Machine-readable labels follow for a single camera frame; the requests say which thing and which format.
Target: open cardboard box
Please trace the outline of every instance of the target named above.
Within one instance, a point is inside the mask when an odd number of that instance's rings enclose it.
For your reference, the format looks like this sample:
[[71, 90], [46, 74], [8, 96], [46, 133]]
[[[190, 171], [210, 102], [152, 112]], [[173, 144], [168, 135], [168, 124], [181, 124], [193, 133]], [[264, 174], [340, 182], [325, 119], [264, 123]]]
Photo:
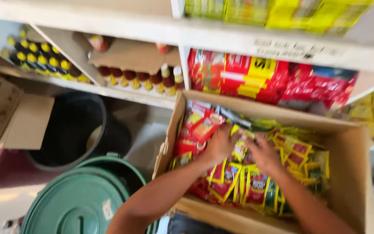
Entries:
[[[172, 159], [177, 127], [184, 115], [186, 101], [199, 100], [221, 105], [248, 117], [276, 119], [282, 125], [316, 130], [324, 135], [330, 150], [329, 205], [358, 233], [374, 233], [374, 194], [371, 180], [368, 132], [355, 123], [334, 120], [257, 102], [223, 97], [197, 91], [178, 93], [167, 139], [155, 163], [153, 179], [166, 172]], [[172, 208], [191, 218], [234, 233], [303, 233], [295, 221], [263, 216], [252, 210], [219, 205], [186, 195]]]
[[155, 75], [163, 63], [169, 66], [181, 66], [177, 47], [167, 54], [161, 54], [154, 43], [115, 38], [105, 52], [92, 51], [89, 63], [99, 67], [116, 67], [121, 70], [133, 70]]
[[0, 77], [0, 149], [40, 149], [53, 104]]

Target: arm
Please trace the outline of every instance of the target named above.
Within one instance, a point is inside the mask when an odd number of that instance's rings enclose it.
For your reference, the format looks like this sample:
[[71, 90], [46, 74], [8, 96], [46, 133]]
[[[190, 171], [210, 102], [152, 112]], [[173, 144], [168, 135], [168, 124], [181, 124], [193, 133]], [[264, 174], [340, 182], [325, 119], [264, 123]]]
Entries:
[[318, 201], [302, 184], [282, 166], [272, 146], [261, 135], [256, 135], [255, 144], [242, 136], [253, 159], [268, 176], [278, 184], [304, 231], [310, 234], [345, 233], [355, 231], [324, 204]]
[[230, 139], [231, 126], [222, 126], [206, 151], [194, 162], [154, 179], [133, 194], [117, 210], [106, 234], [142, 234], [163, 216], [209, 168], [230, 155], [240, 133]]

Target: hand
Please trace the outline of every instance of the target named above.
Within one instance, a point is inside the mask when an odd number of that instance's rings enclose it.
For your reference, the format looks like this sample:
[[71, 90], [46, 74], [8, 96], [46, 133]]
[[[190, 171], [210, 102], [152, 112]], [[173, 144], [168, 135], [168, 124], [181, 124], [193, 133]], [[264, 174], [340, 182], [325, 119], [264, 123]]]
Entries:
[[243, 133], [243, 130], [237, 130], [230, 136], [232, 127], [232, 125], [222, 125], [208, 142], [206, 151], [200, 158], [205, 160], [209, 167], [221, 163], [231, 155], [236, 141]]
[[249, 138], [246, 134], [242, 135], [242, 139], [252, 153], [252, 158], [257, 167], [267, 176], [272, 177], [284, 169], [281, 161], [278, 159], [275, 149], [268, 144], [263, 134], [255, 133], [255, 141]]

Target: handwritten label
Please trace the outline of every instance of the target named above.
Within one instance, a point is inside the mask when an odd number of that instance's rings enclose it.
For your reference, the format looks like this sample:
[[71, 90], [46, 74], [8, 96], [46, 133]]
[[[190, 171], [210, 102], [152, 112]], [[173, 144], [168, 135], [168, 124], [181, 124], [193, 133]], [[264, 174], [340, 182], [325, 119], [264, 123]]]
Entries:
[[256, 39], [253, 46], [255, 56], [270, 58], [290, 58], [310, 60], [318, 56], [341, 56], [344, 49], [315, 45], [309, 42], [290, 42], [283, 40]]
[[112, 210], [111, 199], [108, 199], [102, 203], [103, 216], [105, 216], [106, 221], [109, 221], [113, 218], [115, 213]]

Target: black bucket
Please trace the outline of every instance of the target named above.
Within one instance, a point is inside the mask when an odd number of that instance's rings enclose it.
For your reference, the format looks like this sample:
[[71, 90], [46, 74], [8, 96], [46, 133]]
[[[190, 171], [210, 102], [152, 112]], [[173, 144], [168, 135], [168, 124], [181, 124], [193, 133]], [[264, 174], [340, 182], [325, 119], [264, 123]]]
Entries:
[[[100, 134], [87, 150], [99, 126]], [[107, 152], [126, 155], [130, 147], [128, 128], [107, 112], [98, 95], [70, 92], [56, 97], [41, 149], [29, 150], [28, 155], [39, 169], [66, 171]]]

